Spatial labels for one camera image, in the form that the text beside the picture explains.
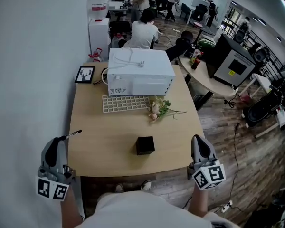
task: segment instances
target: shoe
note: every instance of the shoe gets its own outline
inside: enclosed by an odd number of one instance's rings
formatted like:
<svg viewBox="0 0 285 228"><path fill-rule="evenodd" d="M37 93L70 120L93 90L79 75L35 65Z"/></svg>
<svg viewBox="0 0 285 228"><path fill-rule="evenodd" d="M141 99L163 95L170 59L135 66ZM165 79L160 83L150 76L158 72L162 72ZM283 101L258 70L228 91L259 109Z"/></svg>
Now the shoe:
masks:
<svg viewBox="0 0 285 228"><path fill-rule="evenodd" d="M115 187L115 193L123 193L124 192L124 187L122 186L122 184L117 184Z"/></svg>
<svg viewBox="0 0 285 228"><path fill-rule="evenodd" d="M150 180L144 181L141 186L141 190L149 191L151 189L152 182Z"/></svg>

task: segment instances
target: framed deer picture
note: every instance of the framed deer picture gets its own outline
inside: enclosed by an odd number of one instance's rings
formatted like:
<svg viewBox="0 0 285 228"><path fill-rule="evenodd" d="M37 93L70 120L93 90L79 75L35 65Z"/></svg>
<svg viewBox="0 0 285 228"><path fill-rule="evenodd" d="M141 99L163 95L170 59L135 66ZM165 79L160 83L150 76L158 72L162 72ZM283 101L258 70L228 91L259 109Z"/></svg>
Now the framed deer picture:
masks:
<svg viewBox="0 0 285 228"><path fill-rule="evenodd" d="M81 66L75 79L75 83L90 84L92 82L95 66Z"/></svg>

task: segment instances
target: white power cord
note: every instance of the white power cord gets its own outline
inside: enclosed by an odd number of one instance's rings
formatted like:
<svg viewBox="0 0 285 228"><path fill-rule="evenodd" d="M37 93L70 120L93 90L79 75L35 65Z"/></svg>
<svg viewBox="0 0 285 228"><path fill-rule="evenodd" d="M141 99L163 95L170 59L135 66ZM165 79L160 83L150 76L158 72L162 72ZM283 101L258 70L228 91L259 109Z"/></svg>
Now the white power cord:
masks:
<svg viewBox="0 0 285 228"><path fill-rule="evenodd" d="M130 52L131 52L131 54L130 54L130 57L129 57L129 60L128 61L126 61L126 60L123 60L123 59L120 59L120 58L117 58L116 57L116 55L115 55L115 53L113 54L113 57L116 59L116 60L118 60L118 61L120 61L120 62L116 62L115 61L115 63L119 63L119 64L124 64L124 63L126 63L125 65L122 65L122 66L115 66L115 67L111 67L110 69L114 69L114 68L121 68L121 67L126 67L126 66L129 66L129 65L136 65L136 66L139 66L139 67L143 67L144 66L144 61L143 60L141 60L140 62L131 62L131 57L132 57L132 54L133 54L133 50L132 50L132 48L130 48L130 47L123 47L122 49L129 49L130 50ZM101 80L106 84L106 85L108 85L105 81L104 81L104 73L106 72L106 71L108 71L109 70L109 68L106 68L103 72L102 72L102 74L101 74Z"/></svg>

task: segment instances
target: electrical outlet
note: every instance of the electrical outlet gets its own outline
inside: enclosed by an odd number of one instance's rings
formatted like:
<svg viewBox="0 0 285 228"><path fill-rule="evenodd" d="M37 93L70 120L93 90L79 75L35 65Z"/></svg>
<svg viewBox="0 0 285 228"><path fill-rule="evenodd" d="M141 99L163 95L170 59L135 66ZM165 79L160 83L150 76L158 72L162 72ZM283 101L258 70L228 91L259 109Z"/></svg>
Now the electrical outlet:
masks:
<svg viewBox="0 0 285 228"><path fill-rule="evenodd" d="M232 206L232 201L230 200L223 208L222 208L222 212L225 213L229 208L230 206Z"/></svg>

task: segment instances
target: black box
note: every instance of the black box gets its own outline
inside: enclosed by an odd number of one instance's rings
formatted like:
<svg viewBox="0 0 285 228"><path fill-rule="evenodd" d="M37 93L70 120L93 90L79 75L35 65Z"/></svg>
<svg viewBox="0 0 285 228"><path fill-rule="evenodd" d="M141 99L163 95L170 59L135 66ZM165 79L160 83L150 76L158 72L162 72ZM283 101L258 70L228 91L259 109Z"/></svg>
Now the black box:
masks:
<svg viewBox="0 0 285 228"><path fill-rule="evenodd" d="M137 155L151 154L155 151L153 137L139 137L136 141Z"/></svg>

